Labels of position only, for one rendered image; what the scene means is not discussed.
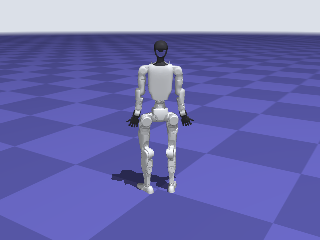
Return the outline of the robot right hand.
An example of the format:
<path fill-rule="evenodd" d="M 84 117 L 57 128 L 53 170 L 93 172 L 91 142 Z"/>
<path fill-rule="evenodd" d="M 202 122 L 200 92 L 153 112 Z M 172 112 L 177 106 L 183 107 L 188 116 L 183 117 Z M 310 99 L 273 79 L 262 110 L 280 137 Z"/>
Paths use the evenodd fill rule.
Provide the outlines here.
<path fill-rule="evenodd" d="M 179 113 L 180 113 L 180 112 L 179 112 Z M 188 125 L 188 126 L 189 126 L 189 125 L 192 125 L 192 123 L 190 122 L 190 120 L 191 120 L 191 121 L 194 121 L 193 119 L 190 119 L 190 118 L 189 118 L 186 110 L 185 110 L 185 114 L 186 114 L 186 115 L 184 115 L 184 116 L 181 116 L 181 114 L 180 114 L 180 116 L 181 116 L 181 118 L 182 118 L 181 121 L 182 121 L 183 127 L 184 127 L 184 126 L 187 126 L 187 125 Z M 184 125 L 184 124 L 185 124 L 185 125 Z"/>

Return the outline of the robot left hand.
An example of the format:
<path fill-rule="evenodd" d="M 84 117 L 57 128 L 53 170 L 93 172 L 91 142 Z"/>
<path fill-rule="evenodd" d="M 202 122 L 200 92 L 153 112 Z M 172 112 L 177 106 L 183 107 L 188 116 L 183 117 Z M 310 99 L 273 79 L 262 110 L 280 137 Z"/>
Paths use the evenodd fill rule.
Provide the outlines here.
<path fill-rule="evenodd" d="M 136 111 L 136 110 L 135 110 L 135 111 Z M 139 116 L 135 116 L 135 111 L 133 112 L 133 117 L 132 117 L 130 120 L 128 120 L 127 123 L 130 122 L 129 126 L 131 126 L 131 124 L 132 124 L 131 127 L 133 127 L 133 125 L 134 125 L 134 128 L 135 128 L 135 127 L 138 128 L 139 118 L 140 118 L 141 112 L 140 112 L 140 115 L 139 115 Z M 136 125 L 136 124 L 137 124 L 137 125 Z"/>

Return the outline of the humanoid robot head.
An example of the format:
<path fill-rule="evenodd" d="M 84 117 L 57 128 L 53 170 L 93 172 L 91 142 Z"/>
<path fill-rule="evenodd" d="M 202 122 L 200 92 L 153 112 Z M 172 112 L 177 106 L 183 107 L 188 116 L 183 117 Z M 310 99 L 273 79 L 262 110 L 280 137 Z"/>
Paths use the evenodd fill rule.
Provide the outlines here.
<path fill-rule="evenodd" d="M 162 53 L 164 50 L 166 50 L 165 52 L 165 55 L 163 57 L 159 57 L 157 55 L 157 52 L 156 50 L 158 50 L 160 53 Z M 168 44 L 165 42 L 165 41 L 157 41 L 154 45 L 154 52 L 155 52 L 155 55 L 157 57 L 157 62 L 153 65 L 155 66 L 160 66 L 160 67 L 165 67 L 165 66 L 168 66 L 168 64 L 165 63 L 165 57 L 167 55 L 167 52 L 168 52 Z"/>

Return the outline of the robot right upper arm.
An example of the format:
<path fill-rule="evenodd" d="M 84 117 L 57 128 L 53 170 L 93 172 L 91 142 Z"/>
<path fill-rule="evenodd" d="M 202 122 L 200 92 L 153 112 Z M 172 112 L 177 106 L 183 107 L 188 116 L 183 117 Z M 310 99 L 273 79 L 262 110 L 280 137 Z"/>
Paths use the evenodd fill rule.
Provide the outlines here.
<path fill-rule="evenodd" d="M 183 86 L 183 70 L 180 66 L 172 66 L 173 67 L 173 74 L 176 75 L 175 77 L 175 94 L 180 96 L 180 91 L 184 90 Z"/>

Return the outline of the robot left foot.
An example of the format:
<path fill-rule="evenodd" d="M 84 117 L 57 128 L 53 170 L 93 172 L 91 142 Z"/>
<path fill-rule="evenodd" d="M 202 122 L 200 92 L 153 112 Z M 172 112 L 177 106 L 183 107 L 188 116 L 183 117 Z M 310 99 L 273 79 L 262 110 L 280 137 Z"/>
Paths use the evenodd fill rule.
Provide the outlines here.
<path fill-rule="evenodd" d="M 145 191 L 147 192 L 148 194 L 153 194 L 154 193 L 154 189 L 152 186 L 148 185 L 148 187 L 145 187 L 146 184 L 144 183 L 138 183 L 137 184 L 137 187 L 142 190 L 142 191 Z"/>

